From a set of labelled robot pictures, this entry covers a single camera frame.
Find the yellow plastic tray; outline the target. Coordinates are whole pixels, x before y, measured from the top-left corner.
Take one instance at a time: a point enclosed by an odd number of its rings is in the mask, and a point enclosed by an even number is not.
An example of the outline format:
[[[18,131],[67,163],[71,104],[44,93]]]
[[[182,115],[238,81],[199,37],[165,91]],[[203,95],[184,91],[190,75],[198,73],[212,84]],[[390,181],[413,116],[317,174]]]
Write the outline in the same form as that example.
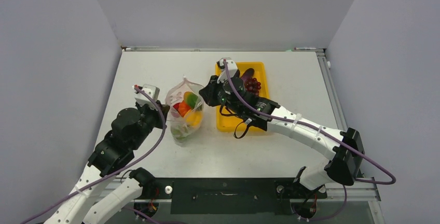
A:
[[[238,62],[237,63],[238,71],[233,77],[240,78],[244,71],[248,68],[253,68],[255,70],[253,78],[257,78],[257,80],[261,83],[261,89],[259,91],[259,96],[270,98],[268,83],[266,78],[266,70],[263,62]],[[221,132],[233,132],[237,130],[238,132],[242,132],[245,130],[245,126],[239,123],[241,119],[233,116],[227,116],[233,114],[233,111],[227,111],[226,108],[221,108],[218,106],[216,113],[216,126],[217,129]]]

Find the green orange mango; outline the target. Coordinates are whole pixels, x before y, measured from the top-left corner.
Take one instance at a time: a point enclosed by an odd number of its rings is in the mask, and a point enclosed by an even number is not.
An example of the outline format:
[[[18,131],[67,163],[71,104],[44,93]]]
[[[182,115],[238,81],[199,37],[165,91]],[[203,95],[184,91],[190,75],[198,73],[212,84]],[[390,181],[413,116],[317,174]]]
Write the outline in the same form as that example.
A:
[[[184,102],[191,108],[194,109],[198,103],[198,95],[193,92],[186,91],[184,93]]]

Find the slim purple eggplant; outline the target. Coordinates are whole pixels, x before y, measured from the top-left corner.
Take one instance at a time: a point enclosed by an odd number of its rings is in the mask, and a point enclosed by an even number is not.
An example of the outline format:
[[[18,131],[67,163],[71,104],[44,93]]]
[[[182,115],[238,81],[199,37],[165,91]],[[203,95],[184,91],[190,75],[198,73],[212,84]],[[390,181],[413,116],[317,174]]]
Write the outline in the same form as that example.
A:
[[[243,72],[241,75],[241,79],[246,82],[248,80],[251,80],[254,76],[255,70],[253,68],[248,68],[246,71]]]

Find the orange pumpkin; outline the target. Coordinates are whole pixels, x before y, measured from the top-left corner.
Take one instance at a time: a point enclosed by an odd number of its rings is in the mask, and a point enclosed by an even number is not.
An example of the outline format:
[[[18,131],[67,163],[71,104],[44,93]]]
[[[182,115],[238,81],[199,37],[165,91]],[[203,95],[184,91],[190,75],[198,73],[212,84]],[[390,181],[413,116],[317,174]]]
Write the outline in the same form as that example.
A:
[[[180,102],[178,113],[181,117],[184,117],[192,108],[185,102]]]

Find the yellow bell pepper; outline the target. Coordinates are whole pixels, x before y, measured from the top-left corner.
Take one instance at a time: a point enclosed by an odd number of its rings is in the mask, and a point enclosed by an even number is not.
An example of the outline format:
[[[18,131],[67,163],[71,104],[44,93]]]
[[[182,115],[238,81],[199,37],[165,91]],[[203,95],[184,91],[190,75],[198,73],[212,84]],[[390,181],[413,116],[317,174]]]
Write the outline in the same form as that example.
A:
[[[202,111],[188,111],[184,116],[185,123],[191,128],[199,128],[203,119]]]

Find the clear zip top bag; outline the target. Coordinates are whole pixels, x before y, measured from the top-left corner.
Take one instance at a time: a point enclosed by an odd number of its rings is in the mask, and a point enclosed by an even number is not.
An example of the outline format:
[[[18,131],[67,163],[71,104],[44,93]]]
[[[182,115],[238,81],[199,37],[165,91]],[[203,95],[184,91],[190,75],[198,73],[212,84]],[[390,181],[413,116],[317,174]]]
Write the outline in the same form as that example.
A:
[[[202,88],[202,85],[184,76],[166,95],[166,104],[170,106],[168,127],[176,143],[182,144],[190,139],[201,127],[205,106],[199,94]]]

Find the red tomato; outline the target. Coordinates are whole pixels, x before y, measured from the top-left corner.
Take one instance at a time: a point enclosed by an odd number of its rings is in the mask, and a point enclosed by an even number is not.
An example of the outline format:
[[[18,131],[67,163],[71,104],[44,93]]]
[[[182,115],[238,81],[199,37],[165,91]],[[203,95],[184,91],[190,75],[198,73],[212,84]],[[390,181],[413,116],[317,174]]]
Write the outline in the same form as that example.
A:
[[[180,103],[176,103],[176,104],[173,105],[173,108],[174,108],[176,111],[178,111],[179,106],[180,106]]]

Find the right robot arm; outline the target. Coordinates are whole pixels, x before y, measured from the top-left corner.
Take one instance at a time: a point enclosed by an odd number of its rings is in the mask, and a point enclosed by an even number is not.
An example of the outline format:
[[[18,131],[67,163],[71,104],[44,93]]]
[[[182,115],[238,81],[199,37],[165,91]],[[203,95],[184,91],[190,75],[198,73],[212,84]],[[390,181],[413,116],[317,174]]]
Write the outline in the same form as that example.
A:
[[[298,196],[306,197],[326,183],[354,184],[363,159],[360,135],[355,129],[344,132],[309,121],[277,102],[246,91],[239,77],[219,81],[218,76],[213,75],[199,94],[207,105],[225,107],[243,123],[289,137],[325,158],[320,165],[300,169],[293,183]]]

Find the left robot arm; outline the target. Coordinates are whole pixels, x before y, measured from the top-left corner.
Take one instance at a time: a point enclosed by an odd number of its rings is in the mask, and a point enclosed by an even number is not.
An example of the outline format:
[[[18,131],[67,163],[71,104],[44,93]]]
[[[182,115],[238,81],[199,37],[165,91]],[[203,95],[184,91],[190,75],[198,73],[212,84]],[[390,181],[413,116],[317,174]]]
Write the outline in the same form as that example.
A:
[[[121,110],[111,130],[99,142],[88,159],[72,192],[56,204],[58,210],[46,223],[82,223],[106,186],[120,172],[136,164],[134,151],[154,128],[166,129],[170,107],[159,101],[136,103]]]

